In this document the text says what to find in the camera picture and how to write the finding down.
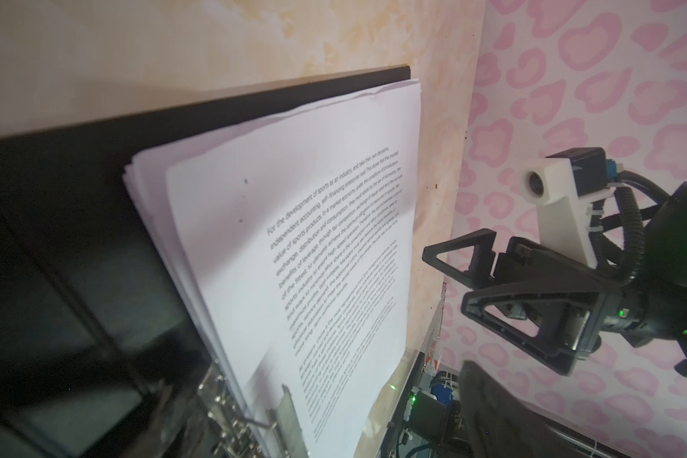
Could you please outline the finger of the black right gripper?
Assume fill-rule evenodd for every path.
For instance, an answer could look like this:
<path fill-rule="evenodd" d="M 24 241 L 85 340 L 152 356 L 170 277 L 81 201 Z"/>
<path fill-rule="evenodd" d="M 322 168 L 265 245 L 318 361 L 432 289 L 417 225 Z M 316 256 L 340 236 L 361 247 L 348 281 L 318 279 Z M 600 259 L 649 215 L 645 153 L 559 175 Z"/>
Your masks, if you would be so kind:
<path fill-rule="evenodd" d="M 466 294 L 461 311 L 560 376 L 597 348 L 607 293 L 590 282 L 522 281 Z"/>
<path fill-rule="evenodd" d="M 427 246 L 424 263 L 469 289 L 483 289 L 492 284 L 496 232 L 479 229 L 453 240 Z"/>

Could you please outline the printed paper sheet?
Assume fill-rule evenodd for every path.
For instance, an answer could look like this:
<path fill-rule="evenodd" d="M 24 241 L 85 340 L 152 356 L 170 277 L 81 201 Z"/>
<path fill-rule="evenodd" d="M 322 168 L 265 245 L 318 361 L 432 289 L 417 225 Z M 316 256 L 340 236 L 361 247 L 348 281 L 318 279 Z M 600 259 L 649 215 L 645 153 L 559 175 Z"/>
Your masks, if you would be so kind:
<path fill-rule="evenodd" d="M 285 392 L 313 457 L 353 456 L 406 348 L 421 85 L 292 114 L 166 175 L 248 416 Z"/>

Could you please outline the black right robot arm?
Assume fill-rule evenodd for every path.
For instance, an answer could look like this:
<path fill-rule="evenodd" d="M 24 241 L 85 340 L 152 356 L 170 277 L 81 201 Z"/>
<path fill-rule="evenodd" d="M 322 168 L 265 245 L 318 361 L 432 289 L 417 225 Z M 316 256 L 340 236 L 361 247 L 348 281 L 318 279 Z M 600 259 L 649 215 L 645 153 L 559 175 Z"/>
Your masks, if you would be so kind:
<path fill-rule="evenodd" d="M 684 356 L 674 368 L 687 377 L 687 181 L 641 217 L 643 263 L 626 285 L 520 237 L 495 254 L 490 229 L 428 246 L 423 260 L 467 286 L 463 315 L 559 375 L 611 332 L 634 348 L 677 342 Z"/>

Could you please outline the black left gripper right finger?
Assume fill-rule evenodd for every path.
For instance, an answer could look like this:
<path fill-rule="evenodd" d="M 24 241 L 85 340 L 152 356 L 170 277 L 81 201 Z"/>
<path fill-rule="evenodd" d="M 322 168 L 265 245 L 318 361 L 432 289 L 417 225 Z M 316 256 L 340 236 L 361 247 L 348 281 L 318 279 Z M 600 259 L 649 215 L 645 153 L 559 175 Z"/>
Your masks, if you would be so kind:
<path fill-rule="evenodd" d="M 458 384 L 465 429 L 476 457 L 581 455 L 477 363 L 463 364 Z"/>

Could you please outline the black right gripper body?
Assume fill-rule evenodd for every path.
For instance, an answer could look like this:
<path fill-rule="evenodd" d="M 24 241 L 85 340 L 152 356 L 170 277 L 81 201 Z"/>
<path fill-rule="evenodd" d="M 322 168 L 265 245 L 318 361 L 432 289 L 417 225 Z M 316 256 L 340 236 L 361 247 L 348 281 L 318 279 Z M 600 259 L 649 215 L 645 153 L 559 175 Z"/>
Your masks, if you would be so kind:
<path fill-rule="evenodd" d="M 636 345 L 664 335 L 661 301 L 648 284 L 620 286 L 529 240 L 511 239 L 493 277 L 506 290 L 492 302 L 497 332 L 538 355 L 593 353 L 601 332 L 626 334 Z"/>

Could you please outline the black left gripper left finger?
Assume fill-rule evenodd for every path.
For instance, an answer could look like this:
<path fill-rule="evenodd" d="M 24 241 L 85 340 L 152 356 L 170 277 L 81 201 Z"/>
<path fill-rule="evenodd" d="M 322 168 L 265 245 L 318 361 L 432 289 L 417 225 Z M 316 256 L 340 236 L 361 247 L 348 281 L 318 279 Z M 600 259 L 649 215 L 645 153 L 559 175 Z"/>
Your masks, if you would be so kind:
<path fill-rule="evenodd" d="M 218 437 L 209 417 L 206 381 L 171 385 L 161 380 L 148 426 L 120 457 L 213 457 Z"/>

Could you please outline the white and black folder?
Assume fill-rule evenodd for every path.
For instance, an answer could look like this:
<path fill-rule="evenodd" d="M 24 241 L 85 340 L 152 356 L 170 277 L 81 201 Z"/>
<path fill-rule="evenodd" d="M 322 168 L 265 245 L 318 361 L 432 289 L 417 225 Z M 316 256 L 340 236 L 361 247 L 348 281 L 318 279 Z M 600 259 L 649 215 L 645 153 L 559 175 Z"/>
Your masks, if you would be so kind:
<path fill-rule="evenodd" d="M 407 66 L 0 139 L 0 457 L 120 457 L 160 381 L 208 381 L 213 457 L 259 457 L 123 183 L 138 152 L 410 77 Z"/>

